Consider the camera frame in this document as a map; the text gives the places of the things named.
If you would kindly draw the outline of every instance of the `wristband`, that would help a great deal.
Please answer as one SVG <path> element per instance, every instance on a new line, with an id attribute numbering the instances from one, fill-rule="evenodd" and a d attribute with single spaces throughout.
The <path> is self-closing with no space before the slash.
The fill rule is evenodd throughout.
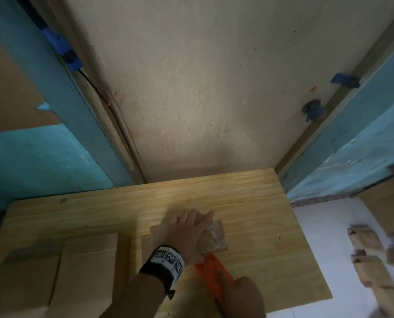
<path id="1" fill-rule="evenodd" d="M 165 296 L 172 299 L 175 290 L 171 290 L 171 287 L 178 281 L 183 268 L 184 260 L 179 252 L 171 246 L 161 245 L 152 252 L 139 272 L 159 279 L 165 288 Z"/>

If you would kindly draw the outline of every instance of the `tile floor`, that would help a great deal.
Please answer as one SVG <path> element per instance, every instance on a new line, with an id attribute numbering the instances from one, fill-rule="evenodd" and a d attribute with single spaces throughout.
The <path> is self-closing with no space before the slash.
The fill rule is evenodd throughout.
<path id="1" fill-rule="evenodd" d="M 377 302 L 358 279 L 350 260 L 352 244 L 347 228 L 367 224 L 385 246 L 390 240 L 364 203 L 345 198 L 294 208 L 296 217 L 333 295 L 332 299 L 280 310 L 268 318 L 375 318 Z M 394 278 L 394 268 L 387 265 Z"/>

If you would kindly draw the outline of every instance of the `turquoise wall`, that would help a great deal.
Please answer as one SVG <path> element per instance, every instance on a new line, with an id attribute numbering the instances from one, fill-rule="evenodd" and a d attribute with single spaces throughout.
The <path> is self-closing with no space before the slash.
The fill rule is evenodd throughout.
<path id="1" fill-rule="evenodd" d="M 291 202 L 352 192 L 391 173 L 394 55 L 280 178 Z"/>
<path id="2" fill-rule="evenodd" d="M 0 133 L 0 207 L 15 199 L 132 185 L 65 67 L 15 0 L 0 0 L 0 44 L 63 122 Z"/>

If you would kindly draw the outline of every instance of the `table top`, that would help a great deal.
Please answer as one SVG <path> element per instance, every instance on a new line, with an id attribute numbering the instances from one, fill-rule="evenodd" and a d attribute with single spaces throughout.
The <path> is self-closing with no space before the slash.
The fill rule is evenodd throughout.
<path id="1" fill-rule="evenodd" d="M 133 237 L 132 276 L 141 267 L 141 237 L 150 226 L 191 208 L 216 209 L 229 248 L 216 255 L 234 278 L 253 279 L 267 312 L 332 297 L 273 169 L 13 202 L 0 230 L 0 262 L 15 248 L 124 232 Z M 193 267 L 185 268 L 175 289 L 157 317 L 216 314 Z"/>

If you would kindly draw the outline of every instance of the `orange box cutter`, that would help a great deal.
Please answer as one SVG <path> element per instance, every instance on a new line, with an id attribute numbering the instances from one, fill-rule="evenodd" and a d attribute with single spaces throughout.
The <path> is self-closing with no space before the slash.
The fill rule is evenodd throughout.
<path id="1" fill-rule="evenodd" d="M 227 279 L 235 283 L 234 278 L 232 278 L 222 263 L 213 254 L 205 256 L 204 262 L 194 265 L 194 268 L 199 276 L 203 278 L 206 286 L 210 289 L 216 299 L 219 300 L 222 307 L 225 308 L 225 297 L 222 287 L 218 282 L 217 272 L 223 272 Z"/>

